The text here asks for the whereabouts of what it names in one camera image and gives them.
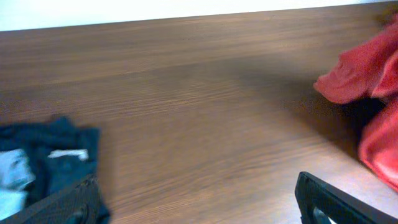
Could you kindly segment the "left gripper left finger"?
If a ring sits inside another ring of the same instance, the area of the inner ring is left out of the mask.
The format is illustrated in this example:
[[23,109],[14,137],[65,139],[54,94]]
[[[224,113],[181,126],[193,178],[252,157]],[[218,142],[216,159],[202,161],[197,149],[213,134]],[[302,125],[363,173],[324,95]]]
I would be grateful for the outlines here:
[[1,224],[101,223],[101,192],[91,174],[1,220]]

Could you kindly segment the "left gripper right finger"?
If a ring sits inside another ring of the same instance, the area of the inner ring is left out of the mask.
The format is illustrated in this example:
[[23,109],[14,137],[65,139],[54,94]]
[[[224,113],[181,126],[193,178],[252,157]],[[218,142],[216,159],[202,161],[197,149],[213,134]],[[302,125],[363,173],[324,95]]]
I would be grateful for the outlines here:
[[303,224],[397,224],[394,218],[309,172],[300,172],[295,198]]

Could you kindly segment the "navy folded garment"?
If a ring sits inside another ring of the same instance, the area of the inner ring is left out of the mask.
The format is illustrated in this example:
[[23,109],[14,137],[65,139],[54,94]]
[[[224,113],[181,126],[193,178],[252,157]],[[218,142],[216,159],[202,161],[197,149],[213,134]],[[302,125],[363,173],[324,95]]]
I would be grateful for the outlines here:
[[[28,196],[23,209],[87,175],[97,176],[99,141],[98,128],[76,127],[64,116],[46,123],[1,126],[1,152],[23,149],[35,175],[25,188]],[[101,223],[110,221],[111,213],[101,195]]]

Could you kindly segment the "grey folded shirt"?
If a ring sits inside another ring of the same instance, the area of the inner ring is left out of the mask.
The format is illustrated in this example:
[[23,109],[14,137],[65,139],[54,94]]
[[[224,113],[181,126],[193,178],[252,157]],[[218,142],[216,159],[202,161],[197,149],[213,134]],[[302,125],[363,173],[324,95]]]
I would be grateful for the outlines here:
[[34,180],[23,149],[1,152],[1,220],[24,208],[28,196],[25,188]]

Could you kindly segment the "red crumpled shirt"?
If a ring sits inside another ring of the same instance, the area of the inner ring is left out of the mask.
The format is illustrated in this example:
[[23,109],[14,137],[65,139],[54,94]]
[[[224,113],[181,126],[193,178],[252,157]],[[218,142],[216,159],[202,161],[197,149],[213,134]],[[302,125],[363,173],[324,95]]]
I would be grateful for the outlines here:
[[387,100],[365,125],[358,147],[360,160],[390,188],[397,189],[397,14],[380,18],[383,30],[371,40],[343,52],[336,66],[313,87],[332,103],[363,98]]

